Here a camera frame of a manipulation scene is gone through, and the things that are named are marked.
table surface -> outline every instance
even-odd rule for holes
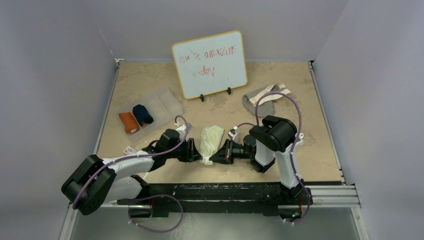
[[[173,121],[154,130],[139,141],[131,142],[124,133],[122,124],[114,111],[161,86],[168,86],[182,106],[182,115],[192,124],[189,137],[200,146],[201,131],[205,127],[219,126],[225,129],[221,144],[228,138],[227,132],[234,126],[250,122],[255,116],[242,104],[242,96],[253,90],[283,83],[292,91],[291,96],[299,104],[302,113],[304,145],[296,148],[297,164],[305,181],[340,181],[335,153],[327,130],[308,64],[306,62],[247,62],[247,85],[232,89],[231,95],[219,92],[199,98],[183,98],[180,81],[174,63],[121,62],[116,85],[112,94],[97,155],[100,158],[123,156],[130,146],[136,150],[159,139],[165,129],[174,129]],[[274,103],[275,116],[290,119],[298,124],[298,115],[293,103],[280,98]],[[237,131],[242,140],[249,127]],[[227,182],[278,182],[278,165],[267,172],[257,173],[248,159],[235,159],[232,165],[204,165],[200,162],[184,163],[176,159],[167,160],[161,168],[140,174],[148,183],[227,183]]]

navy blue cloth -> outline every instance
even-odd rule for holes
[[[132,114],[134,114],[134,117],[137,120],[138,124],[140,124],[140,126],[143,126],[143,123],[145,124],[153,123],[153,117],[150,116],[146,107],[143,105],[138,104],[135,107],[133,107]]]

gray cloth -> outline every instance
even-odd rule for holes
[[[247,108],[247,110],[249,110],[249,112],[251,112],[253,115],[255,115],[255,107],[252,105],[252,103],[249,101],[250,98],[253,98],[254,96],[258,95],[258,93],[260,93],[262,90],[266,89],[268,86],[256,89],[254,91],[251,91],[245,95],[243,95],[243,97],[241,98],[241,102],[243,103],[243,105]],[[281,92],[284,89],[286,89],[285,87],[280,88],[278,85],[275,85],[274,87],[272,87],[271,92]],[[260,118],[264,118],[267,115],[274,115],[276,113],[276,110],[274,109],[274,101],[267,101],[264,102],[263,104],[259,105],[257,107],[257,116]]]

orange cloth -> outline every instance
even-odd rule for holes
[[[118,115],[121,122],[125,126],[125,132],[127,134],[133,134],[140,130],[140,126],[138,125],[136,119],[131,114],[131,112],[122,112],[118,113]]]

clear plastic container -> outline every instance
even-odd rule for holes
[[[128,138],[135,142],[140,140],[153,130],[160,128],[170,120],[173,120],[176,115],[183,113],[183,107],[171,93],[167,86],[162,86],[153,92],[150,92],[139,99],[132,101],[124,106],[119,107],[115,110],[115,115],[118,119],[119,113],[133,113],[133,107],[136,105],[143,105],[147,109],[148,113],[153,117],[153,122],[144,127],[136,133],[126,133]]]

